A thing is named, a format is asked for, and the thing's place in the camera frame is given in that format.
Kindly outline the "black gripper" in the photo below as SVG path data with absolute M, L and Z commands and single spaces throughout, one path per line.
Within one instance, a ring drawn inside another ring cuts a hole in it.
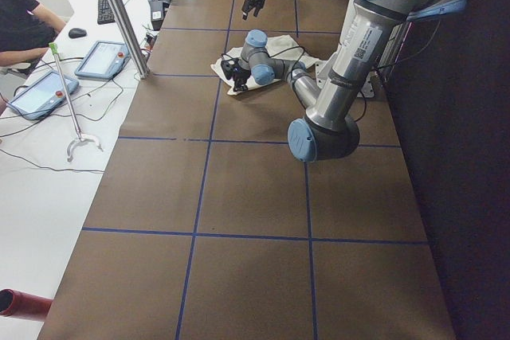
M 248 86 L 247 81 L 251 76 L 251 71 L 243 69 L 241 67 L 233 70 L 233 81 L 234 81 L 234 92 L 247 92 Z
M 242 19 L 246 20 L 249 16 L 250 9 L 254 9 L 253 16 L 256 18 L 263 9 L 265 0 L 245 0 L 241 8 Z

